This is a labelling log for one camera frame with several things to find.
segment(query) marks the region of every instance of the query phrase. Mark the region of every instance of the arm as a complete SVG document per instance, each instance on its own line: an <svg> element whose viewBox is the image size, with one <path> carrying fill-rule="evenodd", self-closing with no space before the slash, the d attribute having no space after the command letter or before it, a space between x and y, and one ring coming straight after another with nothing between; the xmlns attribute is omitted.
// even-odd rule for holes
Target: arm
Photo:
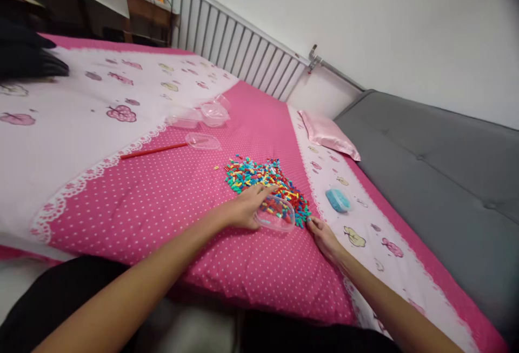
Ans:
<svg viewBox="0 0 519 353"><path fill-rule="evenodd" d="M326 223L311 217L308 227L319 249L351 280L403 352L462 352L440 329L349 254Z"/></svg>
<svg viewBox="0 0 519 353"><path fill-rule="evenodd" d="M120 351L205 244L228 226L255 230L254 212L277 187L260 184L198 222L107 285L33 352Z"/></svg>

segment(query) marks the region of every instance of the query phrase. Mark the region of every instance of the floor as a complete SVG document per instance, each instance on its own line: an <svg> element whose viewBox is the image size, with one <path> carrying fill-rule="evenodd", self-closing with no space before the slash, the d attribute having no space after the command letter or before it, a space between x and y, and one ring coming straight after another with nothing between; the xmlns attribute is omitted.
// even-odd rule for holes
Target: floor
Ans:
<svg viewBox="0 0 519 353"><path fill-rule="evenodd" d="M0 323L46 269L43 262L28 258L0 261ZM240 317L235 308L209 298L189 304L163 300L139 333L137 353L238 353Z"/></svg>

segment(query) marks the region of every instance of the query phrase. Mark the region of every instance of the black pants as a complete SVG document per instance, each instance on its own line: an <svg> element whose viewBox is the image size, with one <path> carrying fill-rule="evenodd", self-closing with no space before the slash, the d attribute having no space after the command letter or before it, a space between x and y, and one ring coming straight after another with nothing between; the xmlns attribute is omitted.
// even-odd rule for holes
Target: black pants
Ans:
<svg viewBox="0 0 519 353"><path fill-rule="evenodd" d="M0 352L31 352L127 268L99 257L83 256L47 270L16 302L0 326ZM134 351L136 336L122 352ZM340 325L316 327L260 311L246 312L241 340L245 353L399 352L393 341L372 330Z"/></svg>

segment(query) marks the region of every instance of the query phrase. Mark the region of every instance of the hand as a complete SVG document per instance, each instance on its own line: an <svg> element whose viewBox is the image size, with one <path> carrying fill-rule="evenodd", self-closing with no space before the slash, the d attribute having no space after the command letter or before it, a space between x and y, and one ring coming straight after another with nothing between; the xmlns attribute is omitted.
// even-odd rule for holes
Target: hand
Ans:
<svg viewBox="0 0 519 353"><path fill-rule="evenodd" d="M260 228L260 224L254 220L254 213L265 198L278 188L277 185L265 187L263 184L256 183L234 199L218 206L218 213L222 214L228 226L257 230Z"/></svg>
<svg viewBox="0 0 519 353"><path fill-rule="evenodd" d="M337 240L334 232L331 231L330 226L315 216L308 218L307 226L314 235L314 241L322 254L335 263L344 248Z"/></svg>

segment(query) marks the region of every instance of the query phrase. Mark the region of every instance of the pink bedspread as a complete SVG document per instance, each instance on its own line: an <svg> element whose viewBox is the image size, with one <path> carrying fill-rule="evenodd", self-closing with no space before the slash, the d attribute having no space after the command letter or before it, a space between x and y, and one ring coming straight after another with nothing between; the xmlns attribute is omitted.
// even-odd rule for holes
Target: pink bedspread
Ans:
<svg viewBox="0 0 519 353"><path fill-rule="evenodd" d="M287 105L243 82L225 95L232 105L226 126L195 129L217 137L221 151L185 147L105 169L50 224L50 245L134 264L235 196L223 168L236 154L260 162L279 158L285 175L312 205ZM182 142L189 131L167 128L143 149ZM253 306L327 323L355 323L342 277L300 228L289 234L227 230L208 244L184 279Z"/></svg>

